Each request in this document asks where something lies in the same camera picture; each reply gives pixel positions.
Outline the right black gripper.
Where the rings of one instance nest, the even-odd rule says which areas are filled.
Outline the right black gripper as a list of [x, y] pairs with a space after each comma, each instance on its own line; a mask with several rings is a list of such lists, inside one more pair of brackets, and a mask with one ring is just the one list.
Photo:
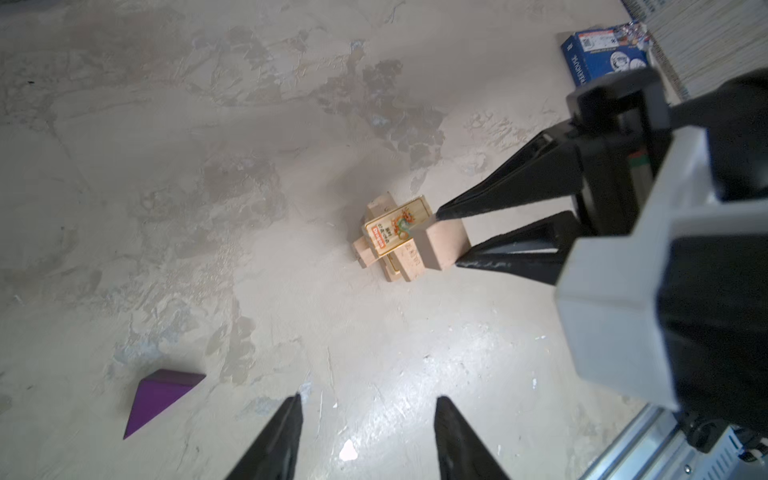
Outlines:
[[[659, 172], [671, 144], [670, 108], [652, 68], [606, 75], [566, 98], [571, 123], [547, 128], [485, 180], [436, 212], [463, 219], [581, 190], [580, 212], [598, 236], [630, 233], [642, 209], [632, 162], [645, 159], [646, 178]], [[492, 237], [456, 261], [460, 268], [506, 273], [555, 286], [585, 226], [563, 211]]]

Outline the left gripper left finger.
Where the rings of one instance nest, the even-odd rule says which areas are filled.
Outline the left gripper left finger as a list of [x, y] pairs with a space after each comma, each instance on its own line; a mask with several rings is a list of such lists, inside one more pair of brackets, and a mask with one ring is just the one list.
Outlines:
[[226, 480], [291, 480], [303, 426], [299, 393], [287, 397], [246, 450]]

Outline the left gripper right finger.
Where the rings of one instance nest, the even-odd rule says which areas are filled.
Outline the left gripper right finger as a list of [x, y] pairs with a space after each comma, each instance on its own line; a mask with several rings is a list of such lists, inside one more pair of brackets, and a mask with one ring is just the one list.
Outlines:
[[434, 431], [442, 480], [509, 480], [508, 475], [447, 396], [437, 398]]

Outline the small square wood block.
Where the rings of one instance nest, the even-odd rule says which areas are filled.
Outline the small square wood block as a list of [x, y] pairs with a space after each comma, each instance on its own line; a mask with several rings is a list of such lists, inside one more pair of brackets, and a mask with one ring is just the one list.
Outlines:
[[411, 236], [427, 269], [443, 271], [471, 249], [461, 219], [438, 220], [435, 215], [411, 229]]

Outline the purple triangular block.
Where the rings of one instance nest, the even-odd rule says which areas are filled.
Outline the purple triangular block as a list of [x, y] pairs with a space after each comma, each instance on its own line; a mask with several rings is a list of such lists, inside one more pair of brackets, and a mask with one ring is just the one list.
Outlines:
[[126, 423], [129, 438], [206, 378], [205, 374], [159, 369], [140, 380]]

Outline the plain wood block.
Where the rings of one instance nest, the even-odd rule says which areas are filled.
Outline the plain wood block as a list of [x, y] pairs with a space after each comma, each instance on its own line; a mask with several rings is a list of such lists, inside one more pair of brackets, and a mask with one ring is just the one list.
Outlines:
[[[399, 205], [394, 200], [391, 193], [387, 192], [380, 195], [366, 206], [362, 226], [366, 221], [382, 215], [383, 213], [394, 209], [396, 206]], [[426, 267], [422, 262], [413, 238], [394, 252], [380, 258], [376, 258], [373, 254], [373, 251], [363, 237], [363, 232], [362, 236], [351, 244], [351, 248], [362, 268], [368, 268], [376, 263], [381, 264], [385, 278], [389, 282], [397, 280], [412, 282], [426, 271]]]

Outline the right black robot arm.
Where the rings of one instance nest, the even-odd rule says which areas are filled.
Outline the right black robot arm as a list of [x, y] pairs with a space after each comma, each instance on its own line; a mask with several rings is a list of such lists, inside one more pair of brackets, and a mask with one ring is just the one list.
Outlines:
[[651, 68], [607, 75], [567, 98], [567, 120], [535, 135], [488, 178], [442, 205], [439, 220], [570, 197], [573, 208], [471, 247], [461, 268], [555, 284], [576, 240], [631, 232], [675, 130], [706, 131], [722, 201], [767, 195], [767, 73], [758, 69], [671, 106]]

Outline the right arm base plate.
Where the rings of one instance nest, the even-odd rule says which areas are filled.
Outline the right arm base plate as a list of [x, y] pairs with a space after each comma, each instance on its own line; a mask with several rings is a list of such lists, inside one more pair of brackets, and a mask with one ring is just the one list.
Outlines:
[[767, 456], [767, 436], [762, 433], [691, 411], [676, 412], [674, 417], [688, 444], [701, 453], [710, 453], [730, 428], [741, 444], [740, 460], [752, 463]]

